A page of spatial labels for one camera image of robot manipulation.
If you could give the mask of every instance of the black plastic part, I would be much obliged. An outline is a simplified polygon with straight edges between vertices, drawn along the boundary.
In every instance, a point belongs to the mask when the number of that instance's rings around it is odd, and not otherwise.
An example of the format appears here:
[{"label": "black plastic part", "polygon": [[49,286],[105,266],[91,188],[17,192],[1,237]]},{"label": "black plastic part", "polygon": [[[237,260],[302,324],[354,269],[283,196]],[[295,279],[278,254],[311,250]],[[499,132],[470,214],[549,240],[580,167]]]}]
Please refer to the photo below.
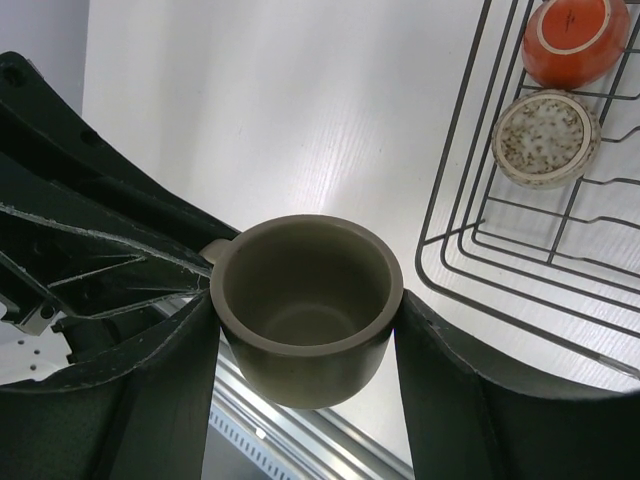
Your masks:
[{"label": "black plastic part", "polygon": [[88,362],[0,387],[0,476],[199,480],[219,332],[202,295]]},{"label": "black plastic part", "polygon": [[640,392],[577,384],[514,360],[407,292],[396,356],[417,479],[638,477]]}]

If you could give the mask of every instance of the mug rim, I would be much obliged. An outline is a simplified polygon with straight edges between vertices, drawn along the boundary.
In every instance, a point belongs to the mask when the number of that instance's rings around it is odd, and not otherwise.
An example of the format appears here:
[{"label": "mug rim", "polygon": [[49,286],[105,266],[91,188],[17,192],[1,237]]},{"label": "mug rim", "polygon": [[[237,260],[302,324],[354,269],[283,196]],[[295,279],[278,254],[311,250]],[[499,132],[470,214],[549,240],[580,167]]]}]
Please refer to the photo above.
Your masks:
[{"label": "mug rim", "polygon": [[[348,230],[363,241],[368,242],[375,247],[384,259],[390,275],[390,287],[384,306],[378,316],[374,318],[365,328],[355,334],[338,340],[336,342],[326,343],[323,345],[290,345],[286,343],[276,342],[265,338],[249,327],[244,325],[233,313],[227,299],[224,295],[222,280],[229,263],[234,255],[249,241],[256,236],[264,234],[274,228],[293,224],[316,224],[329,225],[333,227]],[[263,350],[272,354],[291,356],[291,357],[317,357],[331,355],[353,349],[357,346],[366,344],[380,334],[393,320],[400,307],[402,295],[404,293],[404,283],[402,278],[402,269],[398,259],[393,254],[389,246],[382,241],[376,234],[358,225],[337,217],[328,215],[302,214],[289,215],[274,218],[266,222],[255,225],[254,227],[240,233],[235,239],[231,240],[226,246],[220,258],[215,262],[211,273],[210,294],[213,306],[220,317],[220,321],[240,340],[246,342],[254,348]]]}]

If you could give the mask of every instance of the metal bar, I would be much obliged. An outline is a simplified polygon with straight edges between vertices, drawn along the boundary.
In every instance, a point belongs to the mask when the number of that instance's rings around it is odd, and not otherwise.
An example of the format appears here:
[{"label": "metal bar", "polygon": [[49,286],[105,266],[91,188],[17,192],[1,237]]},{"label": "metal bar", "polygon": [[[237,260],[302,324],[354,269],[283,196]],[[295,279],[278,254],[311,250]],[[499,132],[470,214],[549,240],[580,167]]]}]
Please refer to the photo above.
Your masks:
[{"label": "metal bar", "polygon": [[471,50],[469,51],[469,56],[467,57],[467,64],[465,66],[464,73],[462,75],[462,81],[460,82],[458,98],[456,100],[456,104],[453,109],[453,115],[451,117],[451,123],[449,124],[447,138],[444,142],[442,155],[440,157],[440,164],[438,165],[436,178],[434,180],[433,189],[431,191],[431,197],[429,198],[429,204],[427,205],[427,212],[425,214],[425,219],[424,219],[424,222],[422,223],[422,229],[420,231],[420,242],[418,243],[418,248],[416,249],[416,257],[415,257],[416,266],[418,265],[419,262],[421,262],[422,250],[424,249],[424,239],[427,237],[427,233],[429,230],[429,223],[431,222],[431,217],[433,216],[433,211],[436,206],[438,193],[440,192],[440,186],[442,185],[442,178],[444,177],[444,171],[447,167],[447,160],[449,159],[449,153],[451,152],[451,147],[453,145],[453,138],[455,137],[455,134],[456,134],[458,121],[460,120],[460,113],[462,112],[462,106],[464,105],[467,89],[469,88],[469,80],[471,79],[473,66],[476,61],[476,56],[478,55],[478,48],[480,47],[480,40],[482,40],[484,26],[487,23],[487,17],[489,15],[489,9],[491,8],[491,2],[492,0],[484,0],[484,3],[482,4],[482,9],[480,11],[480,18],[478,20],[478,25],[473,35]]},{"label": "metal bar", "polygon": [[[537,246],[537,245],[532,245],[530,243],[526,243],[526,242],[522,242],[520,240],[515,240],[513,238],[505,237],[504,235],[498,235],[496,233],[486,232],[486,231],[480,230],[480,229],[476,229],[474,231],[474,233],[480,234],[480,235],[486,235],[487,237],[496,238],[496,239],[502,240],[504,242],[513,243],[514,245],[519,245],[521,247],[530,248],[532,250],[536,250],[536,251],[543,252],[543,253],[549,253],[549,251],[550,251],[548,248],[540,247],[540,246]],[[497,247],[495,245],[491,245],[489,243],[481,242],[479,240],[474,239],[473,237],[472,237],[472,240],[478,246],[481,246],[481,247],[484,247],[484,248],[488,248],[488,249],[494,250],[496,252],[504,253],[505,255],[511,255],[513,257],[521,258],[523,260],[528,260],[530,262],[537,263],[537,264],[540,264],[540,265],[546,265],[546,262],[543,262],[542,260],[539,260],[537,258],[530,257],[528,255],[524,255],[524,254],[517,253],[517,252],[511,252],[511,251],[506,250],[504,248],[500,248],[500,247]],[[635,272],[631,272],[629,270],[622,269],[620,267],[616,267],[615,265],[610,265],[608,263],[600,262],[598,260],[593,260],[593,259],[587,258],[587,257],[577,257],[577,256],[574,256],[574,255],[568,255],[566,253],[561,253],[561,252],[556,252],[556,256],[561,257],[561,258],[565,258],[567,260],[576,261],[576,262],[590,263],[592,265],[596,265],[596,266],[602,267],[602,268],[607,268],[607,269],[616,271],[617,273],[623,273],[625,275],[629,275],[631,277],[635,277],[638,280],[640,280],[640,274],[637,274]],[[630,287],[628,285],[625,285],[623,283],[612,282],[612,281],[606,280],[606,279],[601,278],[601,277],[596,277],[594,275],[589,275],[588,273],[584,273],[584,272],[581,272],[579,270],[574,270],[572,268],[563,267],[562,265],[552,265],[552,267],[554,269],[556,269],[556,270],[560,270],[560,271],[565,272],[565,273],[570,273],[572,275],[577,275],[579,277],[582,277],[582,278],[585,278],[585,279],[588,279],[588,280],[593,280],[593,281],[596,281],[596,282],[600,282],[600,283],[603,283],[605,285],[609,285],[609,286],[614,287],[614,288],[619,288],[620,290],[624,290],[624,291],[627,291],[627,292],[630,292],[630,293],[634,293],[636,295],[640,295],[640,290],[638,290],[637,288],[633,288],[633,287]]]},{"label": "metal bar", "polygon": [[[640,17],[638,17],[638,19],[636,20],[634,26],[633,26],[633,31],[631,32],[631,36],[629,37],[629,42],[627,43],[627,48],[633,48],[635,42],[636,42],[636,38],[638,37],[638,32],[640,32]],[[618,71],[616,72],[616,75],[613,79],[613,82],[611,84],[611,88],[609,89],[609,93],[610,94],[615,94],[616,90],[618,89],[618,85],[620,84],[620,80],[622,79],[622,74],[624,73],[624,70],[627,66],[627,62],[629,61],[629,57],[631,56],[631,54],[629,52],[625,52],[622,55],[622,60],[620,61],[620,66],[618,67]],[[611,108],[611,104],[613,102],[612,98],[607,98],[604,107],[602,108],[602,112],[600,113],[600,124],[602,125],[604,123],[604,121],[607,118],[607,115],[609,114],[609,110]],[[554,257],[554,252],[558,249],[558,246],[560,245],[560,240],[562,239],[562,235],[564,234],[564,230],[567,226],[567,219],[568,216],[571,214],[571,211],[573,210],[573,205],[576,202],[576,199],[578,198],[578,192],[580,191],[580,186],[582,184],[582,180],[578,179],[576,181],[576,183],[573,186],[573,190],[571,191],[571,196],[569,197],[569,201],[567,203],[567,207],[565,208],[564,211],[564,218],[562,219],[562,221],[560,222],[560,226],[558,227],[558,231],[556,233],[556,236],[553,240],[553,246],[551,247],[551,253],[549,254],[549,257],[547,258],[547,263],[551,264],[553,262],[553,257]]]}]

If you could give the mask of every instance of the bowl rim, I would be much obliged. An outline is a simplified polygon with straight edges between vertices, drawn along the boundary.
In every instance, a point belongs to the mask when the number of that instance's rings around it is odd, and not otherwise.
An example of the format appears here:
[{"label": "bowl rim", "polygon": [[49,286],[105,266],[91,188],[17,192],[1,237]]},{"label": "bowl rim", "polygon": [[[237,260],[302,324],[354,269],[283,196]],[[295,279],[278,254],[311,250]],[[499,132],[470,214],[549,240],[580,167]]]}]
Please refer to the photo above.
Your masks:
[{"label": "bowl rim", "polygon": [[[580,148],[573,156],[573,158],[566,165],[563,165],[556,170],[546,173],[522,172],[521,170],[515,168],[506,159],[502,148],[502,135],[504,127],[507,124],[508,120],[511,119],[511,117],[513,117],[513,115],[515,115],[521,108],[525,107],[527,104],[533,101],[545,99],[562,101],[573,108],[574,111],[576,111],[583,125],[582,143],[580,144]],[[517,177],[524,181],[550,182],[558,179],[558,177],[564,177],[568,174],[571,174],[574,170],[580,168],[584,163],[588,162],[591,159],[592,155],[594,155],[595,152],[590,153],[589,146],[594,138],[599,139],[600,137],[597,125],[597,121],[590,113],[588,108],[573,95],[559,90],[543,90],[540,92],[536,92],[531,95],[522,97],[516,102],[512,103],[496,122],[492,142],[494,157],[496,161],[498,161],[500,165],[514,177]]]},{"label": "bowl rim", "polygon": [[589,39],[587,42],[583,43],[582,45],[579,45],[574,48],[566,49],[566,50],[552,46],[545,38],[544,32],[542,30],[544,26],[544,19],[547,13],[549,13],[549,10],[551,10],[551,8],[553,8],[553,6],[556,3],[558,3],[558,0],[550,0],[549,2],[547,2],[546,5],[543,5],[542,6],[543,10],[540,14],[538,25],[536,27],[536,35],[538,36],[538,41],[540,42],[540,45],[542,45],[542,48],[544,48],[549,53],[552,53],[554,55],[574,55],[576,53],[583,52],[589,47],[591,47],[592,45],[594,45],[598,40],[602,38],[602,36],[607,31],[609,24],[611,23],[612,8],[611,8],[610,0],[600,0],[600,1],[604,4],[604,20],[598,32],[596,32],[596,34],[591,39]]}]

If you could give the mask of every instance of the mug handle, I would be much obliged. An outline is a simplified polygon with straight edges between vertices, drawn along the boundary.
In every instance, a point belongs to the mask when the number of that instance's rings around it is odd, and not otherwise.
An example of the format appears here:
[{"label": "mug handle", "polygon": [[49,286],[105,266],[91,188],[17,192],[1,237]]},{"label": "mug handle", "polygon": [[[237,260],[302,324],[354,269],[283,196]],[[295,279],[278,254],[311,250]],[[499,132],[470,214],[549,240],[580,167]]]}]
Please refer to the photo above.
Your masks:
[{"label": "mug handle", "polygon": [[226,238],[218,238],[200,250],[200,255],[211,265],[215,265],[230,242],[231,240],[227,240]]}]

